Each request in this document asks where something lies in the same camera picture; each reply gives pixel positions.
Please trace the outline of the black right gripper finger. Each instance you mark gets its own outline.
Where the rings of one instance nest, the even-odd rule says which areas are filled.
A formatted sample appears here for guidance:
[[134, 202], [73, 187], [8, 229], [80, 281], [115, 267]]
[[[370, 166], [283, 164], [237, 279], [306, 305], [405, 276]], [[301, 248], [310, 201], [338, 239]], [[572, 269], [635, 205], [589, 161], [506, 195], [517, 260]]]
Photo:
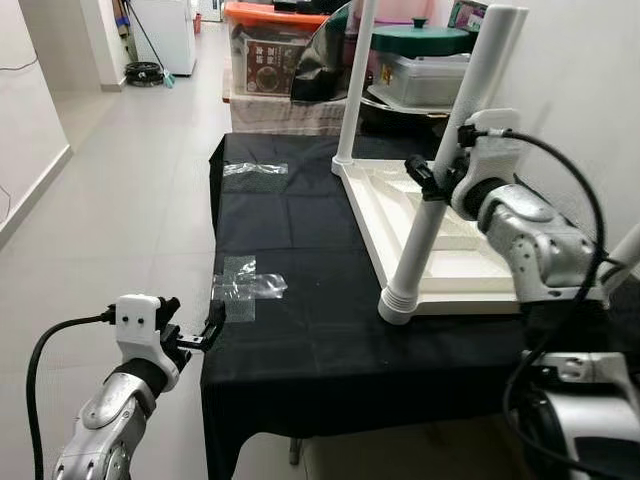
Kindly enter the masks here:
[[424, 156], [413, 155], [404, 160], [404, 169], [413, 183], [420, 189], [422, 201], [442, 201], [442, 188], [431, 169], [431, 163]]

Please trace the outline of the white plastic table leg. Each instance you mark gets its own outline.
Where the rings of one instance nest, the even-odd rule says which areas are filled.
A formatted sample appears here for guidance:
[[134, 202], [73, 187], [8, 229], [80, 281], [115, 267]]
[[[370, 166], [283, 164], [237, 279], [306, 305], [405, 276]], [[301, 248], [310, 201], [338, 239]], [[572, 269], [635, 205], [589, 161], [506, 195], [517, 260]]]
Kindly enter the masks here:
[[616, 291], [627, 278], [630, 271], [640, 262], [640, 225], [636, 224], [617, 244], [611, 256], [608, 257], [608, 269], [599, 275], [600, 284], [604, 292], [611, 294]]
[[357, 24], [353, 61], [349, 69], [349, 82], [346, 95], [342, 127], [340, 127], [337, 152], [332, 160], [332, 172], [339, 175], [347, 166], [355, 163], [353, 150], [358, 132], [358, 116], [362, 99], [367, 68], [369, 68], [369, 54], [371, 50], [372, 32], [374, 32], [376, 18], [381, 0], [361, 0], [360, 18]]
[[462, 124], [493, 100], [500, 77], [515, 46], [529, 9], [525, 6], [493, 4], [486, 8], [479, 36], [472, 50], [460, 92], [451, 116], [436, 148], [428, 186], [422, 188], [422, 200], [413, 216], [413, 224], [399, 256], [394, 276], [380, 293], [378, 312], [390, 325], [404, 325], [416, 314], [420, 301], [420, 283], [445, 211], [451, 206], [451, 193], [445, 191], [447, 174], [460, 154], [458, 132]]

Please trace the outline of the clear plastic bag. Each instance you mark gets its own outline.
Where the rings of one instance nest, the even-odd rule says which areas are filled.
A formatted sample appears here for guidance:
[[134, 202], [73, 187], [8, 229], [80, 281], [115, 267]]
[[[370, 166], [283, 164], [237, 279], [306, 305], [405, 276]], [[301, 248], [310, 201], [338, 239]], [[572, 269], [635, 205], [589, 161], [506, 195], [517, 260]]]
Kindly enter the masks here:
[[211, 297], [224, 308], [227, 323], [253, 323], [257, 302], [282, 300], [287, 289], [282, 274], [257, 270], [256, 256], [227, 256], [212, 278]]
[[278, 177], [278, 175], [287, 175], [289, 168], [287, 164], [278, 163], [229, 163], [223, 166], [221, 174], [223, 177], [234, 177], [234, 175], [269, 175], [269, 177]]

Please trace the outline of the white plastic table top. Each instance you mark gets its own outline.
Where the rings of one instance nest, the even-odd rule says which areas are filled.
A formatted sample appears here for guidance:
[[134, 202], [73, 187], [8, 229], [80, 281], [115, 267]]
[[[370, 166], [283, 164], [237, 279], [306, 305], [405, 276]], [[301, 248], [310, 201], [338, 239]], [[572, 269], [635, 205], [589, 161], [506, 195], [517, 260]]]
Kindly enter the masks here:
[[[445, 211], [412, 317], [516, 314], [524, 306], [568, 302], [579, 293], [595, 244], [518, 183], [518, 165], [515, 182], [480, 184], [486, 196], [476, 220], [462, 219], [452, 207]], [[339, 178], [383, 291], [401, 259], [420, 189], [404, 163], [390, 160], [355, 160]]]

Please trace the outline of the black round wok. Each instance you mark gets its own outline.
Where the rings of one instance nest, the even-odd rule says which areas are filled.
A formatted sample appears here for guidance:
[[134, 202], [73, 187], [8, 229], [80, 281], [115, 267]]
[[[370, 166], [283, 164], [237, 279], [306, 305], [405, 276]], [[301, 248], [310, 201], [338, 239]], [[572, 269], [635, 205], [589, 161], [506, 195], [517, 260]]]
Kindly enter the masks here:
[[366, 129], [372, 131], [404, 131], [404, 129], [425, 127], [448, 122], [451, 110], [448, 108], [399, 108], [381, 100], [366, 86], [362, 92], [358, 119]]

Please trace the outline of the black tablecloth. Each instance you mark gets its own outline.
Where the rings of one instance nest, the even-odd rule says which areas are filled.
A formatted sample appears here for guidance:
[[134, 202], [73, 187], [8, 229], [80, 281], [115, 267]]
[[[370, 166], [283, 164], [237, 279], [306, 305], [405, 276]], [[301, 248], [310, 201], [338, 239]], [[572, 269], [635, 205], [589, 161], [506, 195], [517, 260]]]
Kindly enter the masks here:
[[[381, 292], [346, 188], [338, 141], [225, 134], [209, 160], [214, 274], [227, 256], [282, 274], [282, 300], [253, 323], [227, 323], [201, 376], [207, 475], [230, 480], [251, 436], [335, 436], [503, 413], [500, 397], [526, 349], [521, 312], [380, 319]], [[287, 164], [287, 175], [232, 175], [229, 163]], [[611, 342], [637, 376], [640, 291], [609, 303]]]

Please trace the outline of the clear plastic container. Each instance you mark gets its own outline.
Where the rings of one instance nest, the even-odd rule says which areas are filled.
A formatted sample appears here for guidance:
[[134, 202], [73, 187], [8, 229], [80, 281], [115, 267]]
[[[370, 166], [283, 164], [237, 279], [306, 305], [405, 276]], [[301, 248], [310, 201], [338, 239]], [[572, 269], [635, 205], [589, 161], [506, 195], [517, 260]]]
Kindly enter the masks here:
[[390, 105], [448, 108], [457, 99], [470, 58], [468, 52], [420, 58], [380, 52], [370, 90]]

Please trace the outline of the green pot lid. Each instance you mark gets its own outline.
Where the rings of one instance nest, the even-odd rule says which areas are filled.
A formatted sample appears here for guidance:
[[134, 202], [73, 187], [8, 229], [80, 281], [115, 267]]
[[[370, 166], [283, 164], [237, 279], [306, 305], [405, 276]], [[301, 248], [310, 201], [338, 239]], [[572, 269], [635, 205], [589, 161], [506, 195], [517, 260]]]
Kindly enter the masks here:
[[371, 49], [393, 52], [404, 58], [451, 56], [474, 49], [474, 33], [466, 29], [426, 26], [424, 22], [424, 18], [415, 18], [412, 24], [376, 27], [371, 35]]

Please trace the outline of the beige cloth covered bench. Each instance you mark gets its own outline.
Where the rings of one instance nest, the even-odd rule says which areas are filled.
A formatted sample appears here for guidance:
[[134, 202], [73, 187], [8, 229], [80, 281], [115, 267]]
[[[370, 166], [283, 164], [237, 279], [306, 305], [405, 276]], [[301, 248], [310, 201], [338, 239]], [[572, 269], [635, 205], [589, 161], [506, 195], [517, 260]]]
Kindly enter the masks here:
[[347, 101], [296, 102], [288, 97], [224, 93], [236, 133], [339, 134]]

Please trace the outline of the red printed carton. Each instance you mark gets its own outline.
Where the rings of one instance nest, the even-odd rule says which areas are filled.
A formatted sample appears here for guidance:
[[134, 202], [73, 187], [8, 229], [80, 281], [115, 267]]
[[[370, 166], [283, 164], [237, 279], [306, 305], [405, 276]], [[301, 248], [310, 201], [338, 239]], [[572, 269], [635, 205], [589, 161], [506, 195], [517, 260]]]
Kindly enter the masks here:
[[247, 38], [242, 52], [244, 92], [285, 96], [291, 93], [294, 70], [305, 45]]

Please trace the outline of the clear storage box orange lid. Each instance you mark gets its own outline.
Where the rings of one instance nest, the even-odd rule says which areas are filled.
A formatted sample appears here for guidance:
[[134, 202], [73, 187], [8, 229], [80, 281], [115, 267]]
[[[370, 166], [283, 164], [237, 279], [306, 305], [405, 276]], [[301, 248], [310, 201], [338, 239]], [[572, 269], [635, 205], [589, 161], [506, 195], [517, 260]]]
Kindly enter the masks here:
[[228, 1], [221, 14], [227, 20], [230, 44], [230, 72], [233, 91], [244, 92], [242, 52], [247, 38], [283, 42], [297, 42], [305, 47], [312, 35], [325, 22], [328, 15], [302, 12], [301, 6], [282, 0], [275, 3], [251, 3], [251, 1]]

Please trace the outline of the white chest freezer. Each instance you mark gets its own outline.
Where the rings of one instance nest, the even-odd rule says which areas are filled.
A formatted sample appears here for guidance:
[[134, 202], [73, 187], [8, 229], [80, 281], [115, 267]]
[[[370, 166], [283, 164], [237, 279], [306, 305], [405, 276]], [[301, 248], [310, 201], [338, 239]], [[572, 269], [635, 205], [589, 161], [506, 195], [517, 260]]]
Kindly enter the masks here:
[[173, 76], [195, 73], [196, 0], [125, 0], [138, 61], [155, 61]]

